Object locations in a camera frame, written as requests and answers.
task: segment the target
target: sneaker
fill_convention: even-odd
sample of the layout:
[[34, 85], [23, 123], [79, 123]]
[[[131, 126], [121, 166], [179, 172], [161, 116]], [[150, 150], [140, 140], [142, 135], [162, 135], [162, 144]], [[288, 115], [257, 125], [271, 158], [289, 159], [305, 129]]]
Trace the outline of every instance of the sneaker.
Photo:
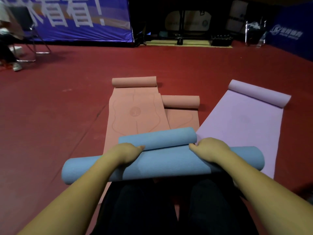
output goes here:
[[18, 63], [12, 63], [12, 68], [13, 68], [14, 72], [22, 70], [22, 66]]

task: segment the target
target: floor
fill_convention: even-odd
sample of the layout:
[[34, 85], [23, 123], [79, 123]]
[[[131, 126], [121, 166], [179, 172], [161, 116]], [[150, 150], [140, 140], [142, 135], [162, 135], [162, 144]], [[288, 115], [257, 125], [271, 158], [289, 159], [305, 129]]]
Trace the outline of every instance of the floor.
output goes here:
[[114, 77], [156, 75], [161, 94], [199, 95], [200, 124], [231, 79], [292, 95], [275, 180], [291, 190], [312, 182], [312, 62], [240, 43], [51, 49], [23, 71], [0, 70], [1, 234], [16, 234], [67, 188], [60, 172], [68, 158], [102, 154]]

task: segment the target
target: black pants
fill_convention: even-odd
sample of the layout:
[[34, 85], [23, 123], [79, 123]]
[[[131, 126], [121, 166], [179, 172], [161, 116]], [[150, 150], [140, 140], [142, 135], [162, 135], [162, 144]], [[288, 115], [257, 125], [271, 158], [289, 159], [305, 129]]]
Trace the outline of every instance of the black pants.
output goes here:
[[[177, 221], [167, 193], [189, 199], [186, 217]], [[99, 234], [258, 234], [227, 174], [187, 177], [180, 182], [113, 182], [91, 235]]]
[[0, 34], [0, 60], [5, 60], [7, 63], [16, 62], [16, 57], [9, 49], [9, 45], [15, 41], [16, 38], [10, 34]]

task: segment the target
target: blue yoga mat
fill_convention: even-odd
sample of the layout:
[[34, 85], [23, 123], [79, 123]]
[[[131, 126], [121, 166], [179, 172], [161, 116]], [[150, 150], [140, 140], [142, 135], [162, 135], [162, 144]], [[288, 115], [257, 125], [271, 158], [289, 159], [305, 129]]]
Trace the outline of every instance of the blue yoga mat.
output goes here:
[[[145, 150], [129, 166], [116, 169], [109, 181], [136, 180], [156, 177], [201, 175], [220, 172], [222, 169], [200, 159], [188, 144], [195, 143], [193, 128], [181, 128], [153, 133], [143, 133], [119, 138], [119, 143], [145, 145]], [[264, 157], [257, 147], [232, 147], [231, 150], [258, 170], [264, 167]], [[62, 169], [62, 180], [72, 184], [80, 178], [101, 156], [71, 158]]]

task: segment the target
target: white logo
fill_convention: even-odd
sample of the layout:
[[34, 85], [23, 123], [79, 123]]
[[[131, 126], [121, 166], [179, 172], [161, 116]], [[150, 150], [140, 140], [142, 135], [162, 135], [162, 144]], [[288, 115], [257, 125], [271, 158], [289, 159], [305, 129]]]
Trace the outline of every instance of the white logo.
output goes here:
[[295, 39], [295, 40], [298, 40], [303, 35], [302, 31], [289, 29], [289, 28], [283, 27], [281, 25], [275, 25], [270, 30], [270, 32], [272, 33], [272, 35], [278, 35], [279, 34], [279, 35], [285, 36], [285, 37], [290, 38], [290, 39]]
[[282, 30], [282, 28], [283, 27], [281, 27], [280, 25], [276, 25], [270, 30], [270, 32], [272, 33], [272, 35], [277, 35]]

